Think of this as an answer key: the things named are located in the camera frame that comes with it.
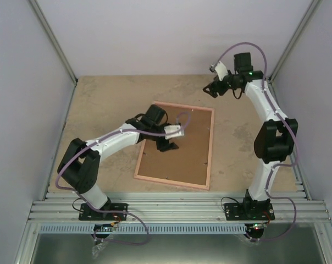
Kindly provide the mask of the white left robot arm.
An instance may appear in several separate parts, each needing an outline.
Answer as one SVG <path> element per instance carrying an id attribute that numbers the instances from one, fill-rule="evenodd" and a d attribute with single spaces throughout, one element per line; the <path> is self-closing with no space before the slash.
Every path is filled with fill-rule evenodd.
<path id="1" fill-rule="evenodd" d="M 98 170 L 102 161 L 118 151 L 144 140 L 156 143 L 157 150 L 165 152 L 178 149 L 171 139 L 184 136 L 184 127 L 170 124 L 167 112 L 153 104 L 146 113 L 128 119 L 119 128 L 96 139 L 72 140 L 58 166 L 57 180 L 64 179 L 80 198 L 91 205 L 97 219 L 110 215 L 111 201 L 97 184 Z"/>

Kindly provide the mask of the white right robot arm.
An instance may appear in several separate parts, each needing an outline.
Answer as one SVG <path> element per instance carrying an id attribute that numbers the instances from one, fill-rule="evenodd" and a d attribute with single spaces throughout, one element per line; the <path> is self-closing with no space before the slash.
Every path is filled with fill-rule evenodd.
<path id="1" fill-rule="evenodd" d="M 250 99 L 262 121 L 254 141 L 254 153 L 259 159 L 259 165 L 246 194 L 249 202 L 242 206 L 246 218 L 256 219 L 262 214 L 259 202 L 269 200 L 272 181 L 279 167 L 294 150 L 298 123 L 279 108 L 263 72 L 254 70 L 250 53 L 234 55 L 234 66 L 235 71 L 232 73 L 220 61 L 211 65 L 210 70 L 216 76 L 203 91 L 216 98 L 228 90 L 239 90 L 240 95 Z"/>

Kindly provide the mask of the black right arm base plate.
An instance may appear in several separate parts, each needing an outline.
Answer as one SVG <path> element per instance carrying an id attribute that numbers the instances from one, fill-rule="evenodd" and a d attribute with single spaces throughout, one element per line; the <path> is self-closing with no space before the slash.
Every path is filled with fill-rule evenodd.
<path id="1" fill-rule="evenodd" d="M 252 203 L 224 203 L 223 207 L 227 221 L 275 220 L 273 206 L 269 200 Z"/>

